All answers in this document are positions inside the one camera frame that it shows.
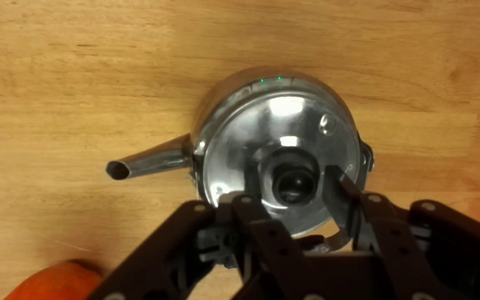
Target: metal pot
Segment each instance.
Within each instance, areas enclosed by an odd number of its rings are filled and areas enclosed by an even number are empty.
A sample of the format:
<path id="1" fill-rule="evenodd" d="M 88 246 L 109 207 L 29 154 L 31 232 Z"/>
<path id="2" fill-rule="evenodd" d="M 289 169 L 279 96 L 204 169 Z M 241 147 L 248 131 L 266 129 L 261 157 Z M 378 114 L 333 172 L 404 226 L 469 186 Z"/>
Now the metal pot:
<path id="1" fill-rule="evenodd" d="M 329 214 L 321 201 L 323 169 L 338 166 L 364 186 L 371 151 L 339 97 L 321 82 L 281 69 L 249 69 L 218 84 L 203 101 L 191 134 L 113 161 L 114 181 L 191 169 L 198 194 L 211 206 L 246 192 L 304 234 Z"/>

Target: wooden table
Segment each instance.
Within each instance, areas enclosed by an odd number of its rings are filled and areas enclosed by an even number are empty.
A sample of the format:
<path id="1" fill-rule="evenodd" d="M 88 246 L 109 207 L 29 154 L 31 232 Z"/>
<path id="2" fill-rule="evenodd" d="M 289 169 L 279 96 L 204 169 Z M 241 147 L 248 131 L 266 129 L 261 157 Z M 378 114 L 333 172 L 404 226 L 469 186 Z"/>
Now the wooden table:
<path id="1" fill-rule="evenodd" d="M 480 221 L 480 2 L 0 0 L 0 299 L 59 261 L 109 271 L 191 199 L 186 172 L 111 182 L 104 162 L 188 132 L 253 66 L 343 97 L 369 191 Z M 194 299 L 238 286 L 216 271 Z"/>

